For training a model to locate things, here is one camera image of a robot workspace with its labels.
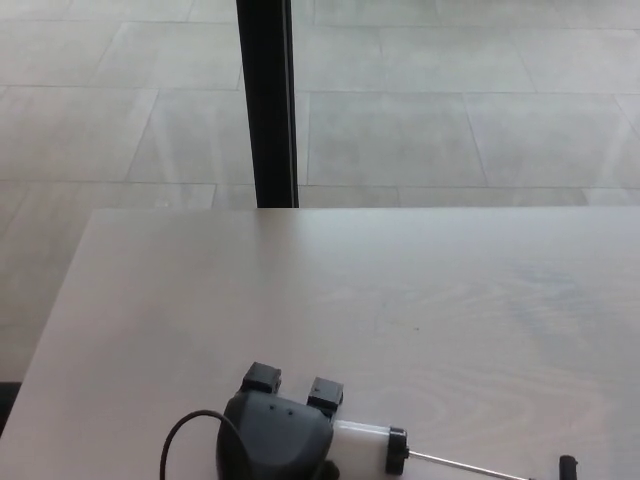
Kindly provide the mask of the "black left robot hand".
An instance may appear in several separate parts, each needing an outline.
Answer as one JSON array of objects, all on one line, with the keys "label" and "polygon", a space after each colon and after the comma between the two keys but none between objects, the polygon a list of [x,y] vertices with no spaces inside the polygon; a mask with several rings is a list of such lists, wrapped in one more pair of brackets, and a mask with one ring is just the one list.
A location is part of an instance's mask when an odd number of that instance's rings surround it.
[{"label": "black left robot hand", "polygon": [[220,479],[338,479],[328,458],[343,385],[317,377],[307,401],[278,395],[281,371],[255,362],[228,401],[216,442]]}]

